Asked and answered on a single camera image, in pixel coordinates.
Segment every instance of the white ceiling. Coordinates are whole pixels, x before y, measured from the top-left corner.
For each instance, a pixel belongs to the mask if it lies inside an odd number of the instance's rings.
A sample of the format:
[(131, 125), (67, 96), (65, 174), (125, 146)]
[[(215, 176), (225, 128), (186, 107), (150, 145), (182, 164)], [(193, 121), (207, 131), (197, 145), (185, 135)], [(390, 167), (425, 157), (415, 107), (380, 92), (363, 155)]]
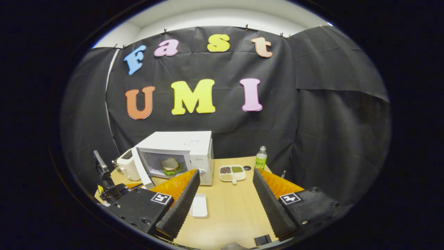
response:
[(285, 0), (167, 0), (140, 12), (127, 22), (144, 28), (152, 23), (184, 13), (218, 8), (262, 12), (305, 28), (327, 25), (327, 21)]

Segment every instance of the bread slice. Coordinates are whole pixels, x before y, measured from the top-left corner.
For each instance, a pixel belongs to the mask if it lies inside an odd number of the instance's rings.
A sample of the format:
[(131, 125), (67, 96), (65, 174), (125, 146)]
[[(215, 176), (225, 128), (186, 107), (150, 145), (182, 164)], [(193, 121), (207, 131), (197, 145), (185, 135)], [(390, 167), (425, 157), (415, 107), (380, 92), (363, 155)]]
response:
[(179, 163), (174, 157), (161, 161), (160, 165), (162, 165), (163, 169), (165, 169), (167, 172), (176, 171), (180, 167)]

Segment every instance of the sandwich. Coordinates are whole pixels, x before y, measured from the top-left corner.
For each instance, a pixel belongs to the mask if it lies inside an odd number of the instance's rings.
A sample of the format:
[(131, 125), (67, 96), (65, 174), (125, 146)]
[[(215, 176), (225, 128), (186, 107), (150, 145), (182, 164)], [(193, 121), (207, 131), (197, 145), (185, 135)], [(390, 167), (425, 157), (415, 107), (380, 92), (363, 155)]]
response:
[(178, 163), (174, 157), (161, 161), (160, 165), (166, 175), (172, 175), (182, 170), (182, 165)]

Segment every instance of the foam letter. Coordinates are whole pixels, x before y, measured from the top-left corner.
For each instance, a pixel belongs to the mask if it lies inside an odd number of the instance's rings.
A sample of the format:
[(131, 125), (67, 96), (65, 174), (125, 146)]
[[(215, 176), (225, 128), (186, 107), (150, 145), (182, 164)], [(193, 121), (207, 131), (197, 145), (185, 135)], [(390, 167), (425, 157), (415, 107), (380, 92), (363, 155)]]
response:
[(258, 85), (261, 83), (256, 78), (242, 79), (241, 85), (244, 86), (245, 104), (242, 106), (243, 111), (260, 111), (262, 105), (259, 103)]
[(159, 44), (159, 48), (154, 51), (155, 56), (174, 56), (178, 50), (177, 46), (179, 45), (179, 41), (176, 39), (169, 39), (163, 41)]
[(128, 63), (128, 67), (130, 67), (130, 71), (128, 72), (128, 75), (132, 75), (134, 72), (136, 72), (140, 67), (142, 67), (142, 63), (139, 63), (143, 59), (143, 53), (147, 47), (145, 45), (141, 45), (135, 51), (131, 52), (127, 57), (125, 57), (124, 61)]
[(224, 52), (230, 48), (230, 43), (227, 42), (230, 40), (230, 37), (226, 34), (220, 35), (215, 34), (208, 38), (208, 42), (210, 43), (206, 47), (211, 52)]
[(135, 119), (145, 119), (148, 116), (150, 116), (151, 111), (153, 110), (153, 91), (155, 90), (155, 87), (149, 86), (142, 89), (142, 92), (145, 93), (145, 108), (142, 111), (137, 110), (136, 105), (136, 98), (139, 91), (137, 89), (128, 90), (125, 93), (125, 96), (127, 97), (127, 111), (128, 115)]
[(171, 84), (174, 89), (174, 109), (171, 110), (173, 115), (185, 114), (185, 109), (182, 102), (185, 103), (188, 112), (192, 113), (199, 101), (199, 106), (196, 108), (198, 113), (213, 113), (216, 108), (213, 106), (211, 88), (214, 85), (214, 80), (203, 79), (197, 83), (194, 92), (188, 87), (184, 81), (177, 81)]
[(256, 53), (262, 57), (271, 57), (272, 52), (267, 51), (267, 46), (271, 46), (270, 42), (265, 41), (263, 37), (256, 37), (251, 39), (252, 42), (256, 44)]

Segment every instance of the microwave knob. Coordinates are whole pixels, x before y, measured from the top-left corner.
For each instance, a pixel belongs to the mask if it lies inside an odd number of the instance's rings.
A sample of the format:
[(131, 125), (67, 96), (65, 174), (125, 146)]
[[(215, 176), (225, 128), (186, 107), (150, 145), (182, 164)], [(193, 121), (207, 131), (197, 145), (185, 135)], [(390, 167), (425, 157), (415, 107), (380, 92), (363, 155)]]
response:
[(204, 176), (206, 174), (206, 171), (203, 169), (199, 169), (199, 175)]

